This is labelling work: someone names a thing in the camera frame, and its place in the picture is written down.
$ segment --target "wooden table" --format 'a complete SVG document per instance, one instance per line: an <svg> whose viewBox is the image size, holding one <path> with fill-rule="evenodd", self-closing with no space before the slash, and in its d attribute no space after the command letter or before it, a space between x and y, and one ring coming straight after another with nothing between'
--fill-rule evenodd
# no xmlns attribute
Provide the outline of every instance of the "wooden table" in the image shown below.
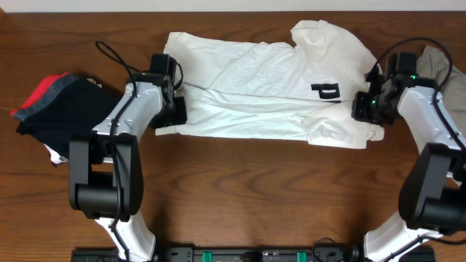
<svg viewBox="0 0 466 262"><path fill-rule="evenodd" d="M443 42L466 71L461 12L14 14L0 18L0 261L69 261L77 247L111 247L96 222L68 203L68 165L54 168L43 145L15 132L9 111L39 81L81 72L123 90L127 75L94 47L111 44L148 68L169 32L228 41L292 44L300 20L327 20L355 34L375 56L411 36ZM422 51L423 44L408 49ZM398 192L418 152L403 120L366 150L306 142L155 137L140 144L141 211L160 242L212 246L350 242L397 210ZM464 247L433 245L439 261L463 261Z"/></svg>

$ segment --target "red garment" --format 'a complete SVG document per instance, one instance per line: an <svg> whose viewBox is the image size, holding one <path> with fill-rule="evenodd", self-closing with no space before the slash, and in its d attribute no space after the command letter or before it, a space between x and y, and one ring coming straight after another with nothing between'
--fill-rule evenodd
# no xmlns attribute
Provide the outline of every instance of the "red garment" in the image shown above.
<svg viewBox="0 0 466 262"><path fill-rule="evenodd" d="M45 92L49 89L50 86L52 86L52 84L55 81L57 81L57 79L59 79L62 76L65 76L66 74L68 74L68 72L65 72L61 75L47 76L44 79L42 79L42 81L39 83L36 89L32 92L32 94L29 96L26 102L24 102L24 104L20 108L13 109L9 114L13 116L16 111L32 106L35 102L39 101L42 95L45 94Z"/></svg>

